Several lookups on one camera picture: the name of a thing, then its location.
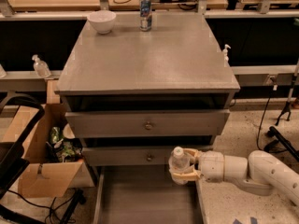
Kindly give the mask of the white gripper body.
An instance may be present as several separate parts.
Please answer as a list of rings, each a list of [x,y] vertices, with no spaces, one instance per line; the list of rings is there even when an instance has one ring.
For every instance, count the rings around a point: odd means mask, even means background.
[[[222,182],[224,177],[224,156],[220,152],[203,152],[198,158],[198,169],[207,182]]]

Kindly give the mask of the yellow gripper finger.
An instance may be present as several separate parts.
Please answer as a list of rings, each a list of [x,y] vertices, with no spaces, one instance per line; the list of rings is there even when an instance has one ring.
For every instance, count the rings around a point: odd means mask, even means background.
[[[184,148],[184,153],[188,156],[189,164],[196,164],[200,161],[203,152],[194,148]]]
[[[201,172],[192,170],[190,173],[173,173],[173,178],[180,181],[196,181],[201,178]]]

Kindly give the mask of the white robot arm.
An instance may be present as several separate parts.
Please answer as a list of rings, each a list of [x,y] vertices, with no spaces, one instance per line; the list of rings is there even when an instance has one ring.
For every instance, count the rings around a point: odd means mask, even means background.
[[[179,185],[204,178],[212,183],[229,182],[259,196],[268,196],[272,189],[277,189],[299,205],[299,174],[261,150],[242,158],[215,151],[175,147],[168,164],[173,181]]]

